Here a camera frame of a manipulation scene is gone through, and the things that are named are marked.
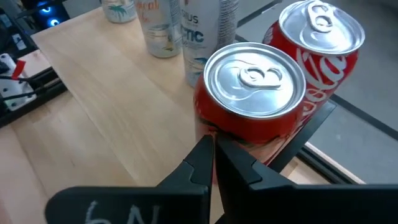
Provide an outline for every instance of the black cable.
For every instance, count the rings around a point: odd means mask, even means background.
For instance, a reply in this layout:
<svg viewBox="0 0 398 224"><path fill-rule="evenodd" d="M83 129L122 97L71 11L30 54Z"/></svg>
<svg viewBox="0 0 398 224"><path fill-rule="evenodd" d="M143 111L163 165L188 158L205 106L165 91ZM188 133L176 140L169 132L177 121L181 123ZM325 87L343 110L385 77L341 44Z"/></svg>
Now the black cable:
<svg viewBox="0 0 398 224"><path fill-rule="evenodd" d="M15 45L19 44L19 42L22 41L22 38L19 38L19 40L15 43Z"/></svg>
<svg viewBox="0 0 398 224"><path fill-rule="evenodd" d="M1 98L0 101L13 100L13 99L21 98L21 97L25 97L25 96L32 96L33 94L38 94L38 93L42 93L43 91L45 91L43 83L33 80L31 78L13 79L12 77L9 77L9 76L0 75L0 80L2 80L2 79L3 80L14 80L14 81L19 81L19 82L27 82L27 83L37 83L37 84L39 84L39 87L30 93L22 93L22 94L18 94L18 95L14 95L14 96L7 96L4 98Z"/></svg>

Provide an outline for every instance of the coca-cola logo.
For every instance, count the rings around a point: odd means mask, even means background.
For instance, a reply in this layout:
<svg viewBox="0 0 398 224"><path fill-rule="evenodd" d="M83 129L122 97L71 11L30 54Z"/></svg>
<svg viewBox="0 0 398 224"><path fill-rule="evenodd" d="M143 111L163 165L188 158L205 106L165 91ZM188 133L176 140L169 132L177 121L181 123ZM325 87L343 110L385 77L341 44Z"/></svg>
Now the coca-cola logo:
<svg viewBox="0 0 398 224"><path fill-rule="evenodd" d="M305 91L304 112L306 117L317 109L318 102L325 100L328 95L325 90L335 89L339 81L344 78L344 69L347 67L345 57L322 57L319 60L319 69L312 55L308 52L302 52L300 48L296 50L296 59L298 65L302 68L307 83L315 88L307 88Z"/></svg>
<svg viewBox="0 0 398 224"><path fill-rule="evenodd" d="M263 44L270 44L272 41L272 31L274 30L273 27L269 28L266 32L266 34L264 35L264 39L262 40Z"/></svg>

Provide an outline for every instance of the black plastic part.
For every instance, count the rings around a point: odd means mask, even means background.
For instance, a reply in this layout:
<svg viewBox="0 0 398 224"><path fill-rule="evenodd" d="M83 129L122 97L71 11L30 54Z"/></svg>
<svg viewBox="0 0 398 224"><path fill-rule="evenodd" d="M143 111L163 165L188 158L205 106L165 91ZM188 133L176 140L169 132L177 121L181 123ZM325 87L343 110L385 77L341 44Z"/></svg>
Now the black plastic part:
<svg viewBox="0 0 398 224"><path fill-rule="evenodd" d="M183 162L158 187L204 185L211 190L213 179L214 139L204 136Z"/></svg>
<svg viewBox="0 0 398 224"><path fill-rule="evenodd" d="M261 190L294 185L224 136L216 142L216 172L226 223L265 223L270 214Z"/></svg>
<svg viewBox="0 0 398 224"><path fill-rule="evenodd" d="M208 223L201 187L74 187L47 203L48 224Z"/></svg>
<svg viewBox="0 0 398 224"><path fill-rule="evenodd" d="M284 185L241 189L226 223L396 223L397 185Z"/></svg>
<svg viewBox="0 0 398 224"><path fill-rule="evenodd" d="M335 108L336 105L327 101L268 166L276 172L281 172Z"/></svg>
<svg viewBox="0 0 398 224"><path fill-rule="evenodd" d="M229 175L242 177L243 184L245 185L262 180L261 176L252 169L252 165L257 159L241 149L230 138L219 134L216 146L216 167L218 169L224 167L225 170L229 170L227 173L223 173L223 175L217 175L218 182L223 177Z"/></svg>
<svg viewBox="0 0 398 224"><path fill-rule="evenodd" d="M213 154L213 137L204 136L157 187L63 190L48 202L47 222L209 223Z"/></svg>

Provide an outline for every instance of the red can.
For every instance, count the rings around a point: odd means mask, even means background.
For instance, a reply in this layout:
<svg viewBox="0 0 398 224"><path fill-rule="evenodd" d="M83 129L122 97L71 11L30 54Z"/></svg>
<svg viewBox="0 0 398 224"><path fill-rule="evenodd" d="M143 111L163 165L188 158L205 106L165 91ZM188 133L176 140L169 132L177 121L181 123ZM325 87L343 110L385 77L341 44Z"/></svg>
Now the red can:
<svg viewBox="0 0 398 224"><path fill-rule="evenodd" d="M214 53L194 95L197 139L223 132L267 162L298 125L305 77L274 47L238 43Z"/></svg>
<svg viewBox="0 0 398 224"><path fill-rule="evenodd" d="M353 71L365 40L350 15L319 0L286 7L266 32L263 43L276 47L300 65L307 80L304 125Z"/></svg>

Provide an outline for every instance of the light wood surface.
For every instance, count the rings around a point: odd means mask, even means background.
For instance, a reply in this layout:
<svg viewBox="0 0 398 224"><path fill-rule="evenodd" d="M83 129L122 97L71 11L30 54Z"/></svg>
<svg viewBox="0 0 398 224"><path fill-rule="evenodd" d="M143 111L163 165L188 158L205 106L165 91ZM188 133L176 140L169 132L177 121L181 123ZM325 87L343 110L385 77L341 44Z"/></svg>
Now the light wood surface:
<svg viewBox="0 0 398 224"><path fill-rule="evenodd" d="M0 223L44 223L48 198L74 185L154 186L195 145L182 55L149 55L137 20L97 9L33 39L70 92L0 129ZM299 161L282 173L324 183ZM222 213L213 187L211 222Z"/></svg>
<svg viewBox="0 0 398 224"><path fill-rule="evenodd" d="M51 67L49 61L40 50L35 50L32 53L19 58L19 60L26 62L24 73L27 77L33 77L39 72Z"/></svg>

